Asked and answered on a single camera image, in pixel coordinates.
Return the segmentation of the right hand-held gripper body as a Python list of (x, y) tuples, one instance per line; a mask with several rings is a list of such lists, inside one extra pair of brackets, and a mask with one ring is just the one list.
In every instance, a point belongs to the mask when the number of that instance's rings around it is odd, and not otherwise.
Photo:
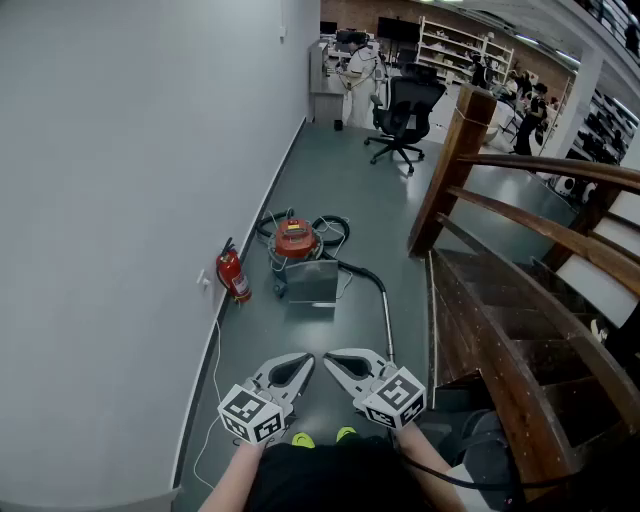
[(392, 362), (358, 363), (353, 372), (356, 411), (391, 430), (402, 430), (425, 408), (426, 389), (406, 368)]

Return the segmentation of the grey cabinet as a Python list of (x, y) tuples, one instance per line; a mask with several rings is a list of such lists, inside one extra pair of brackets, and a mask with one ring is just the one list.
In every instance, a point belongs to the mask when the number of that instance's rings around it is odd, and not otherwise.
[(342, 76), (329, 62), (329, 42), (319, 39), (309, 47), (309, 96), (311, 121), (333, 127), (336, 119), (343, 121), (347, 88)]

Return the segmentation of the white storage shelf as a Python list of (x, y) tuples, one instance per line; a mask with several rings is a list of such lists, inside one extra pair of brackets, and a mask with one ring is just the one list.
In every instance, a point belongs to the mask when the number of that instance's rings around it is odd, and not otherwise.
[(420, 17), (420, 36), (416, 63), (434, 67), (447, 84), (470, 82), (474, 54), (490, 71), (489, 85), (507, 82), (514, 50), (494, 41), (494, 33), (476, 35)]

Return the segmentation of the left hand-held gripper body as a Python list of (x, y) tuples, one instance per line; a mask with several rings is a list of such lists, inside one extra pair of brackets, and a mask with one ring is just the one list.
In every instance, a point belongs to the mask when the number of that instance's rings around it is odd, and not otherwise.
[(263, 445), (293, 423), (299, 393), (299, 374), (259, 372), (243, 385), (234, 385), (218, 412), (230, 433), (251, 445)]

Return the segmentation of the wooden newel post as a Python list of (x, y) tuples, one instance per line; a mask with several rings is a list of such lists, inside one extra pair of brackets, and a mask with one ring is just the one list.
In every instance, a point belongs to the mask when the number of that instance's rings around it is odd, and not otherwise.
[(429, 188), (411, 228), (408, 252), (423, 258), (442, 230), (438, 214), (448, 216), (457, 199), (451, 186), (463, 188), (472, 165), (458, 161), (463, 155), (477, 155), (496, 107), (496, 99), (486, 90), (469, 84), (459, 90), (457, 103)]

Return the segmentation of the black office chair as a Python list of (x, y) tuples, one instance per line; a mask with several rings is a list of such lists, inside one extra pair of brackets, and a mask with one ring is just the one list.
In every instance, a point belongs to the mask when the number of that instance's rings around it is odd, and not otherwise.
[(433, 68), (418, 66), (408, 74), (390, 79), (386, 107), (373, 94), (370, 97), (373, 125), (382, 135), (367, 137), (364, 145), (376, 142), (383, 144), (384, 148), (371, 157), (370, 164), (375, 165), (385, 154), (398, 153), (408, 165), (408, 175), (411, 176), (414, 166), (407, 152), (416, 152), (418, 161), (425, 159), (424, 151), (416, 143), (429, 134), (430, 115), (446, 92), (447, 86), (438, 79)]

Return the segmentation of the black monitor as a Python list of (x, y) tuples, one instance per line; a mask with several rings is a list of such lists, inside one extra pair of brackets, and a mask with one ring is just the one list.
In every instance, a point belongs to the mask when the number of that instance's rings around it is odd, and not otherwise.
[(417, 44), (420, 41), (420, 29), (419, 23), (379, 17), (376, 35), (381, 39)]

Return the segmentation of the person's left forearm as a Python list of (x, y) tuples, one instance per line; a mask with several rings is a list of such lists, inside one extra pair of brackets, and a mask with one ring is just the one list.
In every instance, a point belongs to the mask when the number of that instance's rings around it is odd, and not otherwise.
[(265, 445), (242, 443), (198, 512), (243, 512)]

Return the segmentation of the red fire extinguisher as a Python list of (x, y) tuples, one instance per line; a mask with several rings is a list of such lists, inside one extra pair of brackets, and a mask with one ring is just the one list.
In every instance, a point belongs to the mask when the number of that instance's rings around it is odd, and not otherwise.
[(236, 303), (244, 303), (250, 300), (252, 295), (251, 288), (232, 237), (227, 239), (217, 256), (215, 271), (219, 282)]

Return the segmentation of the person's black top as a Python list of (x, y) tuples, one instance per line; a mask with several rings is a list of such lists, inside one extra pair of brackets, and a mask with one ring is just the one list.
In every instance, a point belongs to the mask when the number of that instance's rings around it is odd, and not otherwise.
[(417, 480), (379, 436), (265, 450), (244, 512), (432, 512)]

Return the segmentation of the metal vacuum tube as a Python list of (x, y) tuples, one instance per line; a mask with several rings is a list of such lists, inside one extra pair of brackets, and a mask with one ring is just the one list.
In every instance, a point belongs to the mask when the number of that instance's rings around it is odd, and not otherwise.
[(383, 303), (383, 311), (384, 311), (384, 322), (385, 322), (385, 333), (387, 339), (387, 355), (389, 361), (395, 363), (395, 346), (394, 339), (392, 333), (392, 325), (391, 325), (391, 316), (390, 316), (390, 308), (388, 302), (388, 295), (386, 291), (381, 292), (382, 303)]

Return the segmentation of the wooden stair handrail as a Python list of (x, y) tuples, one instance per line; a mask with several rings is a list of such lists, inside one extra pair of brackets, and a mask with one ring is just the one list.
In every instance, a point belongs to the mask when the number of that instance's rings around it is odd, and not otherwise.
[(589, 182), (609, 184), (622, 191), (640, 196), (640, 171), (615, 165), (515, 154), (467, 154), (459, 156), (457, 161), (471, 165), (495, 166), (581, 178)]

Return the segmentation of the person's right forearm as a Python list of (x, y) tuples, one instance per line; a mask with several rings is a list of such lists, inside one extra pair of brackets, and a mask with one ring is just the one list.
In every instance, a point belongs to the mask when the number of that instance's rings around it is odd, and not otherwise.
[[(452, 469), (414, 422), (396, 430), (394, 437), (400, 452), (414, 462), (442, 474), (447, 474)], [(409, 466), (409, 470), (419, 483), (427, 502), (438, 512), (466, 512), (454, 485), (419, 468)]]

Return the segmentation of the red vacuum cleaner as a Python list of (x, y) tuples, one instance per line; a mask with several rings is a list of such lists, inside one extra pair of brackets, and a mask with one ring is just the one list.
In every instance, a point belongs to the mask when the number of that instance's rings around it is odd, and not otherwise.
[(282, 298), (288, 288), (286, 269), (318, 260), (324, 243), (312, 224), (295, 217), (291, 210), (274, 215), (273, 221), (275, 232), (268, 238), (267, 250), (274, 275), (273, 290), (277, 298)]

